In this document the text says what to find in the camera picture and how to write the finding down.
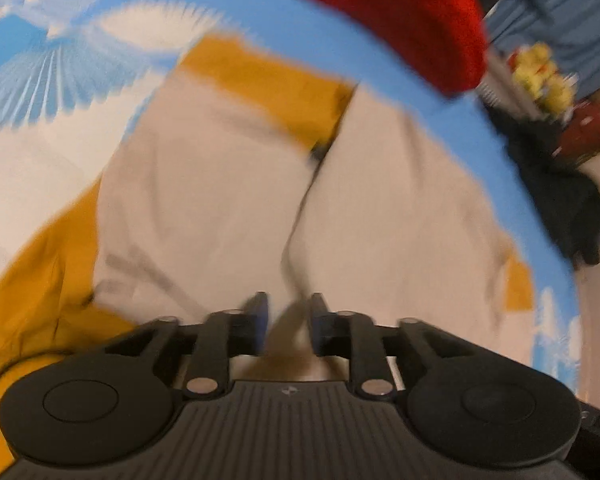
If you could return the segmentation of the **blue white patterned bedsheet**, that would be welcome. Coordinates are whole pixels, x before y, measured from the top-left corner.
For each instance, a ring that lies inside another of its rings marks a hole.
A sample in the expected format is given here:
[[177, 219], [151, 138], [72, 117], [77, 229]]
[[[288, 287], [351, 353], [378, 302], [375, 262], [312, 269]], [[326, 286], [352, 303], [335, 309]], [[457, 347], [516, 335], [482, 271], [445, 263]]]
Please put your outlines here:
[[409, 112], [488, 194], [528, 266], [532, 360], [580, 388], [577, 289], [474, 89], [446, 94], [317, 0], [0, 0], [0, 277], [88, 191], [149, 100], [208, 35], [227, 35]]

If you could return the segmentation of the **red box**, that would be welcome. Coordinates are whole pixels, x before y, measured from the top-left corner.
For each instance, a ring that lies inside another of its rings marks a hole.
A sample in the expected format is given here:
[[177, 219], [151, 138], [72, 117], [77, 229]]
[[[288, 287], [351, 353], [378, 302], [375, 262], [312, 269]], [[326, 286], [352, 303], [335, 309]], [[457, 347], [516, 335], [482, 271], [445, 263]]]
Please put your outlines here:
[[566, 165], [580, 166], [600, 155], [600, 105], [591, 101], [578, 103], [571, 122], [559, 138], [554, 157]]

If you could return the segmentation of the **blue curtain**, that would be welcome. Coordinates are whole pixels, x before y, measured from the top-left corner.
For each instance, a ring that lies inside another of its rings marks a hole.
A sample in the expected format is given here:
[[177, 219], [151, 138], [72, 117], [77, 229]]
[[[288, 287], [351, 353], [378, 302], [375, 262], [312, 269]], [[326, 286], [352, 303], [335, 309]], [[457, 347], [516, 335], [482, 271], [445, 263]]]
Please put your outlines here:
[[559, 68], [578, 75], [578, 97], [600, 88], [600, 0], [479, 0], [492, 47], [509, 55], [544, 42]]

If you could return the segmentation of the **yellow plush toys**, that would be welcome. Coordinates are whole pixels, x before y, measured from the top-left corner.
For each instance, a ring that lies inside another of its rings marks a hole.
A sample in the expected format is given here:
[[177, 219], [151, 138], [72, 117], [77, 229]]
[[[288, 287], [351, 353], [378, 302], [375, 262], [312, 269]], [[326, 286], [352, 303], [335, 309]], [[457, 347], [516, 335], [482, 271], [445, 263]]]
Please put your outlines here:
[[560, 69], [548, 44], [523, 44], [508, 56], [507, 64], [513, 80], [543, 113], [564, 118], [572, 112], [579, 76]]

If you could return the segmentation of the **beige and mustard jacket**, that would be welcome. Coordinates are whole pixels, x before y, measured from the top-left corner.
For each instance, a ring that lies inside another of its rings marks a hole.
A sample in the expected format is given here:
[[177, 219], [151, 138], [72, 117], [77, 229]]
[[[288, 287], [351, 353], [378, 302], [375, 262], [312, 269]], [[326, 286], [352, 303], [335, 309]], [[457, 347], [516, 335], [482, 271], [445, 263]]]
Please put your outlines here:
[[[337, 378], [303, 304], [419, 318], [530, 363], [531, 272], [472, 174], [412, 115], [244, 40], [208, 35], [76, 202], [0, 277], [0, 399], [153, 318], [270, 298], [245, 378]], [[12, 453], [0, 431], [0, 473]]]

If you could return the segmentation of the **black clothing pile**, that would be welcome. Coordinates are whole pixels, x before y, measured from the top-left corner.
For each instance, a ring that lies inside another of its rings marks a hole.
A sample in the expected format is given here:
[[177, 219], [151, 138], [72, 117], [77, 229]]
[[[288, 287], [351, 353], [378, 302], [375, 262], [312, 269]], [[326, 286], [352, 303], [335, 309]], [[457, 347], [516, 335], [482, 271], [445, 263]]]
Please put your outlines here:
[[562, 124], [509, 114], [486, 104], [491, 124], [506, 143], [546, 232], [562, 255], [587, 266], [600, 263], [600, 188], [577, 167], [554, 155]]

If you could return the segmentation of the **folded red blanket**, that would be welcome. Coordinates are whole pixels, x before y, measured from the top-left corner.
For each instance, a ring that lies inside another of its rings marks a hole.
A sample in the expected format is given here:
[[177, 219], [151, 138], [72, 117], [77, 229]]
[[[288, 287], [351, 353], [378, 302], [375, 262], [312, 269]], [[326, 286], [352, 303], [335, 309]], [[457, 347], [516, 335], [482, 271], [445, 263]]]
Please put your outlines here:
[[476, 88], [486, 72], [478, 0], [317, 0], [373, 32], [446, 94]]

